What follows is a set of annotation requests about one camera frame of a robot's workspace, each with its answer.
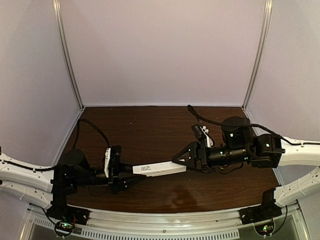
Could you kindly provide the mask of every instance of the cable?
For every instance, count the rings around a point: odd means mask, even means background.
[[[41,207],[41,209],[42,209],[44,215],[46,216],[46,218],[54,225],[54,229],[53,229],[53,230],[54,230],[55,234],[57,234],[59,237],[68,237],[70,234],[72,234],[72,232],[73,232],[74,229],[75,229],[75,224],[76,224],[76,216],[75,216],[75,215],[73,215],[73,224],[71,224],[71,223],[69,223],[69,222],[67,222],[67,221],[54,222],[54,221],[52,221],[52,220],[50,219],[50,217],[47,215],[46,210],[45,210],[43,207]],[[65,224],[70,224],[72,227],[70,228],[70,231],[66,231],[65,229],[63,229],[63,228],[60,226],[60,224],[63,224],[63,225],[65,225]],[[65,231],[65,232],[67,232],[67,234],[58,232],[57,230]]]
[[[224,174],[224,175],[230,174],[230,173],[232,173],[232,172],[235,171],[235,170],[242,169],[243,166],[244,166],[244,163],[242,162],[240,166],[237,166],[237,167],[235,167],[235,168],[233,168],[233,169],[231,169],[230,171],[227,171],[227,172],[221,171],[221,169],[220,169],[220,167],[219,167],[219,173],[220,173],[220,174]]]
[[[200,125],[200,127],[202,127],[202,123],[200,122],[200,119],[198,117],[195,117],[195,118],[196,118],[198,124]]]
[[[54,221],[52,221],[52,220],[50,219],[50,217],[48,217],[46,210],[45,210],[43,207],[41,207],[41,209],[42,209],[44,215],[46,216],[46,218],[47,218],[53,225],[56,225],[56,223],[55,223]]]
[[[105,186],[106,189],[105,189],[105,191],[104,191],[102,194],[93,194],[92,191],[90,190],[91,187],[92,187],[92,186],[89,186],[89,187],[88,187],[88,192],[89,192],[89,194],[90,194],[91,196],[93,196],[93,197],[101,197],[101,196],[105,195],[105,194],[108,192],[108,190],[109,190],[109,186]]]
[[[255,155],[251,149],[250,149],[250,142],[247,142],[244,145],[244,149],[245,149],[245,153],[252,159],[260,159],[260,157],[258,157],[257,155]]]
[[[290,145],[293,145],[293,146],[302,145],[301,143],[292,143],[288,139],[286,139],[283,136],[281,136],[280,134],[270,130],[269,128],[267,128],[265,126],[257,124],[257,123],[251,123],[251,124],[228,124],[228,123],[225,123],[225,122],[219,122],[219,121],[210,120],[208,118],[205,118],[205,117],[199,115],[197,113],[197,111],[194,109],[194,107],[191,106],[191,105],[188,105],[188,110],[192,115],[194,115],[197,118],[197,120],[200,119],[200,120],[202,120],[204,122],[207,122],[207,123],[210,123],[210,124],[214,124],[214,125],[217,125],[217,126],[232,127],[232,128],[260,128],[260,129],[270,133],[274,137],[277,137],[277,138],[280,138],[280,139],[286,141]],[[320,145],[320,142],[304,142],[303,145]]]
[[[282,224],[280,225],[280,227],[276,231],[274,231],[272,234],[276,234],[277,232],[279,232],[279,230],[284,226],[284,224],[285,224],[285,222],[287,220],[287,216],[288,216],[288,206],[285,205],[285,217],[284,217],[284,220],[283,220]]]
[[[61,164],[57,164],[57,165],[49,167],[49,168],[32,168],[32,167],[29,167],[29,166],[21,165],[19,163],[13,162],[13,161],[3,160],[3,162],[7,163],[7,164],[14,165],[14,166],[19,167],[19,168],[28,169],[28,170],[31,170],[31,171],[34,171],[34,172],[48,172],[48,171],[51,171],[51,170],[56,170],[59,166],[61,166]]]
[[[107,147],[108,148],[110,147],[110,143],[109,143],[107,136],[104,134],[104,132],[99,127],[97,127],[93,122],[89,121],[88,119],[80,118],[76,124],[76,136],[75,136],[75,140],[74,140],[72,149],[74,149],[76,147],[78,139],[79,139],[80,122],[84,122],[84,123],[89,124],[94,130],[96,130],[103,137],[103,139],[105,140],[105,142],[107,144]]]

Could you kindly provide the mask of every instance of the white panel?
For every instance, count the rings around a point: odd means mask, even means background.
[[[320,1],[273,1],[266,49],[248,109],[257,123],[295,139],[320,140]],[[284,183],[313,167],[280,168]],[[312,239],[320,193],[300,200]]]
[[[241,106],[264,0],[61,1],[86,106]]]
[[[0,145],[20,161],[52,165],[76,120],[52,1],[0,1]],[[16,240],[27,204],[0,195],[0,239]]]

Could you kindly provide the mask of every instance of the white arm mount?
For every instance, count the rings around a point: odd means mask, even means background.
[[[8,192],[20,200],[38,205],[44,209],[51,207],[51,193],[54,171],[34,171],[12,165],[8,162],[26,166],[32,169],[46,169],[49,166],[38,166],[0,154],[0,191]]]
[[[307,175],[275,189],[275,204],[279,207],[284,207],[296,199],[320,190],[320,145],[304,144],[305,142],[317,143],[315,141],[302,141],[287,137],[286,139],[291,143],[301,143],[301,145],[290,145],[281,140],[285,153],[280,158],[279,166],[307,165],[316,166],[316,168]]]

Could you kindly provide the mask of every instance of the metal bar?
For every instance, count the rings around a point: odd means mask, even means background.
[[[310,240],[310,234],[307,228],[304,214],[300,210],[299,203],[298,203],[298,206],[299,206],[299,210],[297,209],[296,212],[292,215],[296,231],[298,233],[300,240]]]
[[[58,29],[58,34],[60,38],[61,48],[62,48],[62,55],[64,58],[64,63],[66,67],[66,71],[70,80],[71,88],[75,97],[75,101],[78,105],[78,108],[82,110],[84,108],[84,105],[81,100],[81,96],[79,93],[79,89],[77,86],[74,70],[72,68],[71,59],[69,55],[68,45],[67,45],[67,39],[65,34],[65,28],[64,28],[64,22],[62,18],[62,12],[61,12],[61,6],[60,6],[60,0],[53,0],[53,9],[54,9],[54,15],[56,20],[56,25]]]
[[[257,77],[258,77],[258,72],[259,72],[259,68],[261,65],[263,52],[265,50],[265,45],[266,45],[267,37],[268,37],[268,33],[269,33],[271,16],[272,16],[272,8],[273,8],[273,0],[266,0],[258,49],[257,49],[256,56],[255,56],[255,61],[254,61],[254,65],[253,65],[253,70],[252,70],[249,86],[246,91],[244,102],[242,105],[242,108],[244,110],[248,107],[248,103],[249,103],[250,97],[252,95],[252,92],[253,92]]]
[[[81,117],[82,113],[84,112],[85,110],[85,107],[82,108],[82,110],[78,113],[76,119],[75,119],[75,122],[73,123],[72,127],[69,129],[68,133],[66,134],[66,136],[64,137],[63,139],[63,142],[61,143],[60,147],[59,147],[59,150],[58,152],[56,153],[55,157],[54,157],[54,161],[53,161],[53,166],[57,165],[59,160],[60,160],[60,157],[61,157],[61,154],[63,153],[67,143],[68,143],[68,140],[72,134],[72,132],[74,131],[77,123],[78,123],[78,120],[79,118]]]
[[[90,209],[91,213],[86,226],[77,225],[81,232],[74,235],[86,239],[107,239],[105,236],[112,236],[108,239],[127,239],[130,236],[135,239],[159,239],[183,240],[184,238],[193,237],[198,240],[212,239],[209,236],[217,236],[225,232],[237,232],[241,228],[249,228],[254,224],[242,225],[239,210],[240,208],[209,211],[209,212],[188,212],[188,213],[129,213],[115,212],[98,209]],[[47,220],[42,210],[34,205],[30,205],[28,211],[31,214],[28,222],[52,229],[53,225]],[[288,205],[288,216],[299,214],[301,210],[297,203]],[[30,231],[24,230],[25,234],[30,235]],[[231,238],[217,239],[238,239],[239,235]]]

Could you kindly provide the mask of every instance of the black bracket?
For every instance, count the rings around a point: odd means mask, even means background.
[[[146,175],[133,174],[126,170],[126,164],[120,163],[121,146],[113,146],[110,153],[108,166],[109,178],[108,185],[113,194],[125,191],[146,179]]]
[[[275,190],[275,188],[271,188],[263,193],[261,205],[242,208],[239,210],[243,225],[269,220],[282,215],[281,207],[275,205]]]
[[[184,149],[174,155],[171,161],[186,166],[196,172],[212,173],[215,169],[208,166],[206,144],[204,142],[191,142]]]

